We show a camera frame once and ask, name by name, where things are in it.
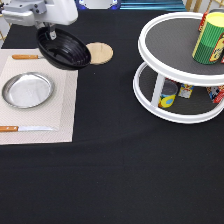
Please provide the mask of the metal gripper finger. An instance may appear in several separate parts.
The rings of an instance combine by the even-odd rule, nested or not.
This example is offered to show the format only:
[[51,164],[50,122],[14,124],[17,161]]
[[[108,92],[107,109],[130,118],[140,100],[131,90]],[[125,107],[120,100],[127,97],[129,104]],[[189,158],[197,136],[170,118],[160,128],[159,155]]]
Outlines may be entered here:
[[51,40],[56,39],[56,32],[55,32],[55,28],[54,27],[50,27],[49,28],[49,35],[50,35]]

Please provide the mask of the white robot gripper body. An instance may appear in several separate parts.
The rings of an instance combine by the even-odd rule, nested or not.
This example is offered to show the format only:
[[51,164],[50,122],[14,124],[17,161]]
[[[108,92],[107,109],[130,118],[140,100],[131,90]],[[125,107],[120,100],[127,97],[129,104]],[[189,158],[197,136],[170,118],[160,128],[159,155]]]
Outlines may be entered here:
[[10,0],[4,4],[2,14],[8,23],[22,26],[70,25],[78,18],[74,0]]

